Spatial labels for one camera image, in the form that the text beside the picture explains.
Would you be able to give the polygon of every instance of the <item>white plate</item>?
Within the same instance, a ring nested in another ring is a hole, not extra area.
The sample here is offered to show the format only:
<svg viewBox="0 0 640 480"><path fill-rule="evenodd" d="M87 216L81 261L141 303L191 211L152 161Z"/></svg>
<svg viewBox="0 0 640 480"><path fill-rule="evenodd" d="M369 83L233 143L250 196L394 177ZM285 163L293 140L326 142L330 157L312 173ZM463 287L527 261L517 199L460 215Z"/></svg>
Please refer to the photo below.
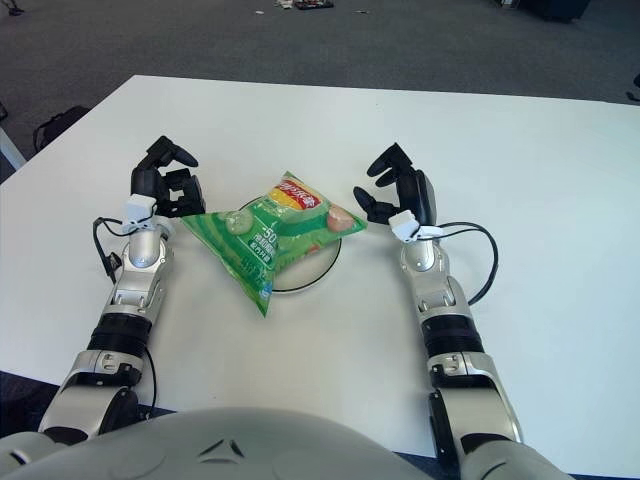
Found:
<svg viewBox="0 0 640 480"><path fill-rule="evenodd" d="M273 293L299 292L315 285L337 260L341 244L341 239L336 240L280 271L273 282Z"/></svg>

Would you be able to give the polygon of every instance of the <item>green snack bag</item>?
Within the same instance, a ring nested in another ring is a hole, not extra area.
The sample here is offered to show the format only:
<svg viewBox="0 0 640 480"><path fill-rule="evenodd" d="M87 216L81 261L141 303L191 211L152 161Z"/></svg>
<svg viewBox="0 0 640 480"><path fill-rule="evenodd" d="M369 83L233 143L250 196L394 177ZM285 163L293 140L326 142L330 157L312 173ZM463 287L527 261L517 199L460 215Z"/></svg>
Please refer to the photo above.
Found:
<svg viewBox="0 0 640 480"><path fill-rule="evenodd" d="M183 217L263 315L275 274L367 223L286 172L267 195L234 212Z"/></svg>

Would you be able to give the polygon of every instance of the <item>gray carpet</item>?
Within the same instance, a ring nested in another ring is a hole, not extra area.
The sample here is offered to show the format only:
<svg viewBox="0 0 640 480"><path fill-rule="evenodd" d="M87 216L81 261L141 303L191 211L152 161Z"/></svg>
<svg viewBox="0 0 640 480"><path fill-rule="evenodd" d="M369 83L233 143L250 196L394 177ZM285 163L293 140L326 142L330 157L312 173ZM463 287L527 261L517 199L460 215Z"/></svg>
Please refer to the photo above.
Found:
<svg viewBox="0 0 640 480"><path fill-rule="evenodd" d="M640 0L593 0L570 25L493 0L18 2L0 18L0 100L27 158L39 123L136 73L625 103L640 72Z"/></svg>

